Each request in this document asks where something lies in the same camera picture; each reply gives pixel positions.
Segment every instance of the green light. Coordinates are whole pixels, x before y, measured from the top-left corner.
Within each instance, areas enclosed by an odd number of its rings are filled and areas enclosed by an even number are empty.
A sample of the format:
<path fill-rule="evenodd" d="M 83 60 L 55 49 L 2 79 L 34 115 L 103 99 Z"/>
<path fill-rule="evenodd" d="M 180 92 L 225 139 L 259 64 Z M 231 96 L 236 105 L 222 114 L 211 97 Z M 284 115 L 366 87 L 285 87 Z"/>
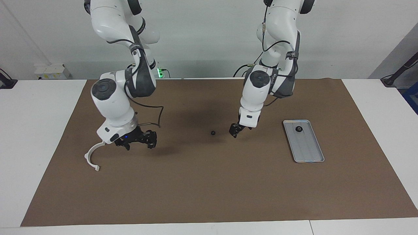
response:
<path fill-rule="evenodd" d="M 157 68 L 157 71 L 158 71 L 158 76 L 159 76 L 160 78 L 163 78 L 163 77 L 164 77 L 164 72 L 163 72 L 163 71 L 161 71 L 161 69 L 160 69 L 160 68 Z"/>

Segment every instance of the black clamp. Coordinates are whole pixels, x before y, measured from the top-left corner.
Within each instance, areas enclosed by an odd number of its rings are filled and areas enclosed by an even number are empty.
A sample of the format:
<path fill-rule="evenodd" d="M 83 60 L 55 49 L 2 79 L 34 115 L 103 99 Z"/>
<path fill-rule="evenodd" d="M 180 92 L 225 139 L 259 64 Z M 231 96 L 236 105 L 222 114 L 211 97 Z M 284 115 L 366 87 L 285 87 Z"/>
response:
<path fill-rule="evenodd" d="M 144 50 L 144 47 L 141 44 L 133 43 L 129 46 L 129 50 L 132 54 L 136 50 Z"/>
<path fill-rule="evenodd" d="M 157 146 L 157 133 L 148 130 L 142 132 L 141 128 L 137 126 L 133 131 L 115 140 L 116 146 L 124 146 L 126 150 L 130 150 L 130 143 L 139 142 L 147 144 L 148 148 L 155 148 Z"/>
<path fill-rule="evenodd" d="M 229 128 L 229 133 L 236 138 L 238 133 L 240 133 L 243 129 L 245 128 L 245 126 L 240 125 L 238 123 L 233 123 L 231 124 L 231 127 Z"/>
<path fill-rule="evenodd" d="M 289 58 L 290 60 L 294 59 L 298 59 L 299 58 L 299 52 L 296 51 L 289 51 L 286 53 L 286 59 Z"/>
<path fill-rule="evenodd" d="M 273 86 L 276 83 L 276 79 L 277 79 L 278 74 L 279 74 L 279 70 L 278 69 L 273 69 L 273 73 L 270 77 L 271 82 L 270 82 L 270 89 L 268 90 L 269 94 L 273 92 Z"/>

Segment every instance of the black round object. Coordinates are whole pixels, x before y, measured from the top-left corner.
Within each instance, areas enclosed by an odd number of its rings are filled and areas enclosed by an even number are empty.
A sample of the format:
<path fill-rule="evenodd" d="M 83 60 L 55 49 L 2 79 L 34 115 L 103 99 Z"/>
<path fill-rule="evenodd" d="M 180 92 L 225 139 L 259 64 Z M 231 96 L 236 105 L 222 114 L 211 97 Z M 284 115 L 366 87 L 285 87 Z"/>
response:
<path fill-rule="evenodd" d="M 301 8 L 301 14 L 308 14 L 314 6 L 315 0 L 305 0 Z"/>
<path fill-rule="evenodd" d="M 297 127 L 296 127 L 296 131 L 297 131 L 297 132 L 302 132 L 302 131 L 303 131 L 303 128 L 302 128 L 301 126 L 297 126 Z"/>
<path fill-rule="evenodd" d="M 261 88 L 270 84 L 270 77 L 266 72 L 257 70 L 251 73 L 250 81 L 256 88 Z"/>
<path fill-rule="evenodd" d="M 116 82 L 112 79 L 101 79 L 92 87 L 92 94 L 99 100 L 107 100 L 116 90 Z"/>

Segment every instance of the white wall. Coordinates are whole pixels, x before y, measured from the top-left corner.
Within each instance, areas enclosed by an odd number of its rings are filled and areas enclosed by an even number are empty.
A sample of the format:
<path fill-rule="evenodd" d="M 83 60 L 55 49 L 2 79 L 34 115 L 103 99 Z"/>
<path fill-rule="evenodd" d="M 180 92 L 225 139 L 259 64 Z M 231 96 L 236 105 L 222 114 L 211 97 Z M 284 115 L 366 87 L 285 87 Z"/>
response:
<path fill-rule="evenodd" d="M 66 64 L 76 79 L 98 78 L 131 62 L 125 47 L 95 35 L 82 0 L 1 1 L 47 59 Z M 143 8 L 146 21 L 161 31 L 160 42 L 151 45 L 154 56 L 174 77 L 230 77 L 261 52 L 255 30 L 263 19 L 262 0 L 143 0 Z M 297 77 L 368 78 L 418 22 L 417 12 L 417 0 L 317 0 L 311 13 L 298 18 Z M 1 27 L 2 36 L 14 30 Z M 0 41 L 8 51 L 11 45 L 21 42 Z M 30 78 L 33 60 L 8 51 L 0 51 L 0 66 L 17 74 L 9 64 L 24 64 Z"/>
<path fill-rule="evenodd" d="M 29 79 L 35 64 L 48 63 L 42 51 L 0 0 L 0 68 L 15 79 Z"/>

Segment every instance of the electrical outlet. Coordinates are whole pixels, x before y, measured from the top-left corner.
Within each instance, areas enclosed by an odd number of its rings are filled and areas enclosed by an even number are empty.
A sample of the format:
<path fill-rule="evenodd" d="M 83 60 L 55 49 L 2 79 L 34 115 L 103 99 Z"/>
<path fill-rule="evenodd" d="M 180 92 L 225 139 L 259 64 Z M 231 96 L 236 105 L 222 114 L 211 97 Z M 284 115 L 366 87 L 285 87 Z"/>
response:
<path fill-rule="evenodd" d="M 66 80 L 70 79 L 70 71 L 63 64 L 51 64 L 47 66 L 38 66 L 35 70 L 38 80 Z"/>

